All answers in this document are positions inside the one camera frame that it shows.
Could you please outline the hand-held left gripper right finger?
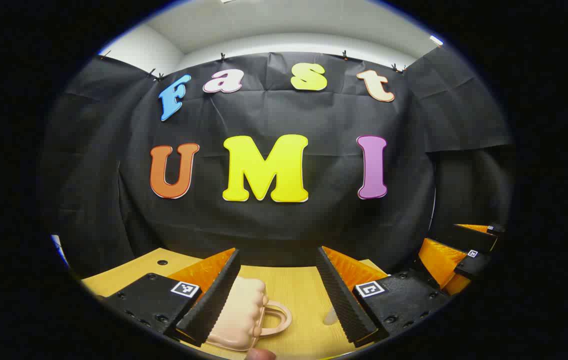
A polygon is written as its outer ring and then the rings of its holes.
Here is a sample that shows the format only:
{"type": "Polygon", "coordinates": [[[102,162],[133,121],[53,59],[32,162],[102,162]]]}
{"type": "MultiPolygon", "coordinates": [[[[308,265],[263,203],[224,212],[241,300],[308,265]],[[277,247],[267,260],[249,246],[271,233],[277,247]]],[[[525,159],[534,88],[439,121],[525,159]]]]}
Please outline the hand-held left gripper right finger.
{"type": "Polygon", "coordinates": [[[414,269],[380,271],[325,246],[316,267],[346,339],[362,347],[401,337],[453,299],[414,269]]]}

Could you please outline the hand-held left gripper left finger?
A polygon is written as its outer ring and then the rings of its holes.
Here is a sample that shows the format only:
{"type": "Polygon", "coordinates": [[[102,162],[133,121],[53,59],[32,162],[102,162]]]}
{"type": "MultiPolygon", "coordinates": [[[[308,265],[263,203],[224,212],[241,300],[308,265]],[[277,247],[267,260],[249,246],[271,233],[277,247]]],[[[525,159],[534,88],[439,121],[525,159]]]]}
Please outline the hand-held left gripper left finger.
{"type": "Polygon", "coordinates": [[[230,249],[218,266],[163,248],[98,275],[98,299],[143,333],[178,346],[201,347],[240,269],[230,249]]]}

